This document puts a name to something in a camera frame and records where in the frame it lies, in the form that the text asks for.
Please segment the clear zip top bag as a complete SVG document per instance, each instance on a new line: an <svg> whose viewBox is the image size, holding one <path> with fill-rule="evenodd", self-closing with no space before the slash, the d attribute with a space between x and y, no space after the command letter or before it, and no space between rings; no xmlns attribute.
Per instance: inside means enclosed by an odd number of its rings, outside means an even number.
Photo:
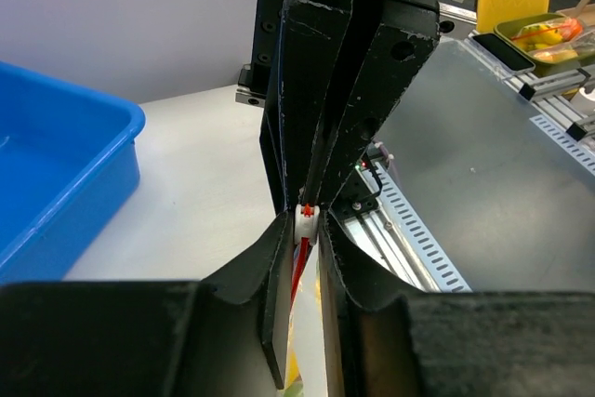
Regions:
<svg viewBox="0 0 595 397"><path fill-rule="evenodd" d="M287 367L281 396L327 394L324 328L318 262L320 208L297 205L293 231Z"/></svg>

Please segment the blue plastic bin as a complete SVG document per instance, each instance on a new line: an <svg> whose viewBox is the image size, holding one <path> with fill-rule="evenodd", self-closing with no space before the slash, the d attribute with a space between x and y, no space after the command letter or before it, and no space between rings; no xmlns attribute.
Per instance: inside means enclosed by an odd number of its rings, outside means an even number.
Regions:
<svg viewBox="0 0 595 397"><path fill-rule="evenodd" d="M1 66L1 282L62 279L139 185L145 114Z"/></svg>

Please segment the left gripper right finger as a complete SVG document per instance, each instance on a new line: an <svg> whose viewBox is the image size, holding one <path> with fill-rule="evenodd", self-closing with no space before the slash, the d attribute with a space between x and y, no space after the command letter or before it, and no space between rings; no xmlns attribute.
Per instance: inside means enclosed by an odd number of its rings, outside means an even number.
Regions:
<svg viewBox="0 0 595 397"><path fill-rule="evenodd" d="M420 291L355 244L331 213L319 229L330 396L421 396L407 300Z"/></svg>

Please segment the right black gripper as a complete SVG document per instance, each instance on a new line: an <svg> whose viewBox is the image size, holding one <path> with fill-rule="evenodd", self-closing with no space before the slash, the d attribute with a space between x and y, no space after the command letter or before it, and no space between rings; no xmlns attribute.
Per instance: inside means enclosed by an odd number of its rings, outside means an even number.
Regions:
<svg viewBox="0 0 595 397"><path fill-rule="evenodd" d="M349 58L355 74L347 78L337 129L327 92L353 0L284 0L271 69L282 2L257 0L251 59L235 97L256 107L265 103L259 142L277 211L334 201L439 41L435 1L428 7L380 1L358 39L363 55Z"/></svg>

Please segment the aluminium mounting rail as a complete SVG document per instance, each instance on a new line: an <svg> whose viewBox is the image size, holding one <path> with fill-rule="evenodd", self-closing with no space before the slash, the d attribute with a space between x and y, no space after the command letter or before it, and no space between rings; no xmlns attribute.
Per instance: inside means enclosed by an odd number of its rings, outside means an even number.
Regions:
<svg viewBox="0 0 595 397"><path fill-rule="evenodd" d="M347 218L347 234L370 258L408 284L425 292L441 289L388 216L379 210Z"/></svg>

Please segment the black smartphone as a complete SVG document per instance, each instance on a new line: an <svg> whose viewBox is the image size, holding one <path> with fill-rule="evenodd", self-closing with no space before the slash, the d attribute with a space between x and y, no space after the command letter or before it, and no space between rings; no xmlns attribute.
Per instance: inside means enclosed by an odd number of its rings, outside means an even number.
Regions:
<svg viewBox="0 0 595 397"><path fill-rule="evenodd" d="M482 50L485 50L500 62L509 72L530 73L536 66L522 52L511 46L494 33L481 33L471 37L471 40Z"/></svg>

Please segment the green tray of food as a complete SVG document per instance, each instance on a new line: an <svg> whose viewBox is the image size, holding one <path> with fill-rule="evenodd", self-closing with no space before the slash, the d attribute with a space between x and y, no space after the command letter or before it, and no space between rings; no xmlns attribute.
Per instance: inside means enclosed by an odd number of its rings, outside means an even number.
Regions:
<svg viewBox="0 0 595 397"><path fill-rule="evenodd" d="M594 27L558 13L500 22L494 33L535 65L538 77L594 63Z"/></svg>

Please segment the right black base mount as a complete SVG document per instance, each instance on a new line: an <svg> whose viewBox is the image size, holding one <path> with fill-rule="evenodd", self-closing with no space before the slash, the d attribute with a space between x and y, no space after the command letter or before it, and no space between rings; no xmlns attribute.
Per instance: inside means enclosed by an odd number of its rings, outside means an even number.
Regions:
<svg viewBox="0 0 595 397"><path fill-rule="evenodd" d="M379 196L383 190L377 166L365 156L351 172L347 182L339 192L332 211L339 221L375 211L379 207Z"/></svg>

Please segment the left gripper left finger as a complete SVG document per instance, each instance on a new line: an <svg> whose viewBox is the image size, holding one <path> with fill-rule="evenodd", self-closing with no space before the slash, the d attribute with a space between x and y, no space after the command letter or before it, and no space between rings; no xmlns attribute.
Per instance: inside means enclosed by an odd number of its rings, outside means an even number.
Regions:
<svg viewBox="0 0 595 397"><path fill-rule="evenodd" d="M283 212L204 280L200 390L284 387L293 251L293 218Z"/></svg>

